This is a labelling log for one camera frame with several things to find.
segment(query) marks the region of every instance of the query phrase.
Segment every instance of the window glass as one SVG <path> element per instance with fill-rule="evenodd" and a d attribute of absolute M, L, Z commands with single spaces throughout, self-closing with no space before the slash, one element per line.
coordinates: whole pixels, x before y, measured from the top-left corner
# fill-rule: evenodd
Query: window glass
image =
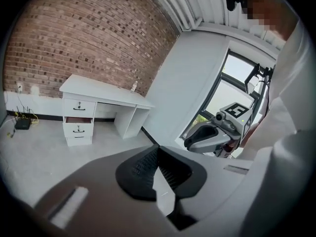
<path fill-rule="evenodd" d="M 220 108 L 234 102 L 250 107 L 253 102 L 253 98 L 245 92 L 242 92 L 240 89 L 232 86 L 230 83 L 221 80 L 216 92 L 206 107 L 206 110 L 212 115 L 216 115 Z"/>
<path fill-rule="evenodd" d="M 188 135 L 188 132 L 190 131 L 190 129 L 195 126 L 198 123 L 201 122 L 205 122 L 208 121 L 206 118 L 204 118 L 203 116 L 201 116 L 200 114 L 196 117 L 196 119 L 193 121 L 193 123 L 187 128 L 187 130 L 184 132 L 183 134 L 183 138 L 185 139 Z"/>
<path fill-rule="evenodd" d="M 223 73 L 226 73 L 244 83 L 252 70 L 252 65 L 229 54 L 223 68 Z M 254 90 L 256 92 L 259 92 L 260 85 L 261 83 L 258 83 L 255 87 Z"/>

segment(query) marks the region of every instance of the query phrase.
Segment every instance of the desk drawer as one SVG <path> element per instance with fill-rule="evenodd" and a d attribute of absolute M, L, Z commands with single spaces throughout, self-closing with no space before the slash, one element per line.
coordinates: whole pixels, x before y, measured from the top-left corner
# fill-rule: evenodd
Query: desk drawer
<path fill-rule="evenodd" d="M 85 137 L 93 134 L 91 118 L 66 117 L 63 128 L 65 137 Z"/>
<path fill-rule="evenodd" d="M 64 116 L 92 118 L 95 102 L 64 98 Z"/>
<path fill-rule="evenodd" d="M 82 145 L 90 145 L 92 144 L 92 136 L 90 137 L 66 137 L 67 144 L 69 147 L 71 146 L 82 146 Z"/>

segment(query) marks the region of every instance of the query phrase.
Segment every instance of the white ceiling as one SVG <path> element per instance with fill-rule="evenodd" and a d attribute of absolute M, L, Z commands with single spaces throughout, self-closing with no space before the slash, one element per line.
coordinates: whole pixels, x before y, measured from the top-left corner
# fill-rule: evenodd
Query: white ceiling
<path fill-rule="evenodd" d="M 234 11 L 228 11 L 226 8 L 226 0 L 159 0 L 166 8 L 174 23 L 182 29 L 187 30 L 204 30 L 208 28 L 230 29 L 236 32 L 241 30 L 242 34 L 252 35 L 252 39 L 262 42 L 265 46 L 270 46 L 274 53 L 280 51 L 284 45 L 284 41 L 275 36 L 270 31 L 265 31 L 262 26 L 250 25 L 246 16 L 241 13 L 240 5 L 237 5 Z M 194 20 L 199 26 L 196 28 L 194 24 L 190 24 Z"/>

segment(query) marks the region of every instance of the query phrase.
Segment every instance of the white wall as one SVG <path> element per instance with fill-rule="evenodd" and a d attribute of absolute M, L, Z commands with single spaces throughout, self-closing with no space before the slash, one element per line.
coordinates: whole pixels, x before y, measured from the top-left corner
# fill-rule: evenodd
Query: white wall
<path fill-rule="evenodd" d="M 35 114 L 61 116 L 63 115 L 63 102 L 61 98 L 44 97 L 32 94 L 17 94 L 15 92 L 5 91 L 4 99 L 6 109 L 8 111 L 23 111 L 23 106 L 20 103 L 18 96 L 24 107 L 31 108 Z M 115 118 L 118 106 L 98 103 L 96 109 L 96 118 Z"/>
<path fill-rule="evenodd" d="M 228 50 L 224 35 L 183 32 L 161 66 L 146 99 L 155 105 L 144 128 L 161 145 L 175 139 L 196 114 Z"/>

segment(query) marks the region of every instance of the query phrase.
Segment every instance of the bottle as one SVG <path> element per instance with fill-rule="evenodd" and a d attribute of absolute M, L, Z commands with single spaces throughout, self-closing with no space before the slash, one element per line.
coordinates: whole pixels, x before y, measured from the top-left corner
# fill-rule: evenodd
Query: bottle
<path fill-rule="evenodd" d="M 136 89 L 136 87 L 137 87 L 137 83 L 138 83 L 138 81 L 135 81 L 135 82 L 134 82 L 132 88 L 130 89 L 130 92 L 134 92 L 134 91 L 135 91 L 135 89 Z"/>

